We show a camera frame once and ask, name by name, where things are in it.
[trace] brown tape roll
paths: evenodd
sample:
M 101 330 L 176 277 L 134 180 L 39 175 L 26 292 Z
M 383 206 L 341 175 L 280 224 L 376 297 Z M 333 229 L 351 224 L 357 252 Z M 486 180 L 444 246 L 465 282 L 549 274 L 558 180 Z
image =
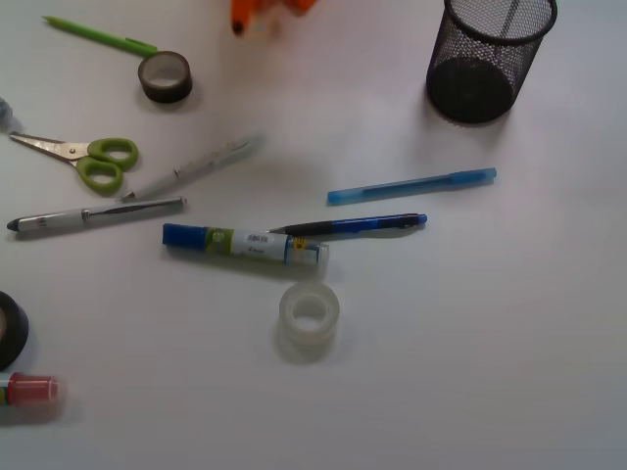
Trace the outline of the brown tape roll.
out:
M 146 96 L 157 103 L 176 103 L 192 91 L 189 64 L 175 52 L 163 51 L 147 57 L 137 74 Z

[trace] red cap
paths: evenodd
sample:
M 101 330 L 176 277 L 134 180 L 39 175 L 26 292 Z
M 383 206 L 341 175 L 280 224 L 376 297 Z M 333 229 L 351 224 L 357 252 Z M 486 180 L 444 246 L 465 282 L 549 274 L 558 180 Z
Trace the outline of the red cap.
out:
M 33 406 L 57 401 L 61 386 L 56 377 L 15 373 L 9 381 L 8 402 L 11 406 Z

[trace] dark blue pen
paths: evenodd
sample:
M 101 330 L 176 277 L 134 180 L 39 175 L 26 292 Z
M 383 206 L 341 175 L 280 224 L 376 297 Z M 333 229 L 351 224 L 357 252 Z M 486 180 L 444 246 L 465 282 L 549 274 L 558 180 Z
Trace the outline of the dark blue pen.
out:
M 274 228 L 268 233 L 284 233 L 293 237 L 312 235 L 333 235 L 335 233 L 358 233 L 364 230 L 381 228 L 410 228 L 423 224 L 427 216 L 423 213 L 403 213 L 381 217 L 349 218 L 347 220 L 327 220 L 325 222 L 302 223 Z

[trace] white marker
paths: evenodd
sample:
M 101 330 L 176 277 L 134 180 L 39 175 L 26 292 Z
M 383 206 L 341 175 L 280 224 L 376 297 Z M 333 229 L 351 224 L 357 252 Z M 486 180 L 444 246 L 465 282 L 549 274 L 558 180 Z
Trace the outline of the white marker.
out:
M 184 164 L 180 168 L 173 168 L 168 176 L 164 176 L 157 181 L 153 181 L 148 186 L 142 189 L 139 189 L 137 191 L 129 191 L 121 198 L 119 198 L 118 202 L 128 203 L 130 201 L 140 200 L 154 193 L 159 193 L 169 188 L 170 186 L 173 186 L 174 184 L 183 181 L 185 178 L 189 178 L 190 176 L 198 173 L 201 170 L 205 170 L 206 172 L 212 172 L 216 169 L 219 169 L 221 168 L 221 164 L 223 164 L 226 160 L 235 156 L 242 150 L 251 148 L 252 142 L 253 141 L 251 139 L 241 139 L 234 142 L 229 142 L 223 147 L 220 147 L 213 152 L 205 154 L 200 159 L 195 160 L 194 162 Z

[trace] blue glue stick cap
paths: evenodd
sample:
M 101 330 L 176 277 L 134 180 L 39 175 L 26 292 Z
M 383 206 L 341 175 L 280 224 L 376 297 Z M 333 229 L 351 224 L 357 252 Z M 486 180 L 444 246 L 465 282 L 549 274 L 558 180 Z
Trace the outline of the blue glue stick cap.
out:
M 190 225 L 164 223 L 164 245 L 186 248 L 188 250 L 205 251 L 207 230 L 207 227 L 192 227 Z

